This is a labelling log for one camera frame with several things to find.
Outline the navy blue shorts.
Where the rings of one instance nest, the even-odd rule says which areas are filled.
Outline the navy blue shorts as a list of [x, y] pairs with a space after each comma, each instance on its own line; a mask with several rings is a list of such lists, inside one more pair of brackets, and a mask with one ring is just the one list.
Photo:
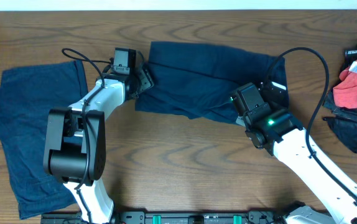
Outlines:
[[147, 65], [154, 86], [139, 95], [135, 109], [236, 124], [230, 93], [259, 86], [274, 61], [224, 45], [152, 42]]

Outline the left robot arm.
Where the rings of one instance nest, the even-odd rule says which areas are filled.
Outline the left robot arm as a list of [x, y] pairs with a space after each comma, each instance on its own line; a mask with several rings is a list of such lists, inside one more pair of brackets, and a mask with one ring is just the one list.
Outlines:
[[68, 107], [49, 111], [43, 167], [74, 196], [81, 222], [114, 223], [114, 202], [101, 178], [106, 164], [105, 122], [126, 101], [154, 86], [142, 53], [116, 48], [95, 87]]

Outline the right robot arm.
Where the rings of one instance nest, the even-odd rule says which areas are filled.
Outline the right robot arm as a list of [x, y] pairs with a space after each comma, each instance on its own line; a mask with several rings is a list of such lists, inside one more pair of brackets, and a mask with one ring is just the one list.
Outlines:
[[315, 144], [296, 117], [272, 107], [252, 83], [235, 89], [230, 98], [253, 145], [296, 173], [328, 210], [324, 214], [299, 206], [283, 216], [284, 223], [357, 223], [357, 183]]

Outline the navy blue folded garment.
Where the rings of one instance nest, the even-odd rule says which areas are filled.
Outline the navy blue folded garment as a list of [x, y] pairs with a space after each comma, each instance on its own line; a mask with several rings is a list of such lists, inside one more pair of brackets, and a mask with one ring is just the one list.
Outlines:
[[50, 109], [69, 106], [87, 93], [78, 60], [2, 72], [0, 141], [21, 220], [75, 203], [72, 193], [44, 171], [45, 137]]

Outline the black garment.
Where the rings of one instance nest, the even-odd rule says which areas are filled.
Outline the black garment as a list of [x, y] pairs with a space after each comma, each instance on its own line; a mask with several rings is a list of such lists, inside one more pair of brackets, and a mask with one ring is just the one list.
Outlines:
[[[356, 60], [357, 46], [352, 49], [346, 49], [345, 62], [342, 71], [348, 68]], [[333, 88], [328, 92], [325, 102], [323, 103], [323, 107], [330, 110], [333, 116], [324, 117], [323, 120], [327, 122], [327, 125], [341, 143], [343, 143], [351, 152], [357, 154], [357, 108], [348, 109], [338, 107], [334, 102]]]

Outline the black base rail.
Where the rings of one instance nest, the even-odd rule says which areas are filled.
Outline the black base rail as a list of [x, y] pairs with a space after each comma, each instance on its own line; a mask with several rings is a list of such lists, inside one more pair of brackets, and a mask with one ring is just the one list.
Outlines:
[[273, 223], [321, 223], [335, 221], [331, 216], [318, 213], [308, 206], [300, 207], [288, 215], [274, 212], [250, 211], [246, 213], [114, 213], [111, 223], [116, 224], [273, 224]]

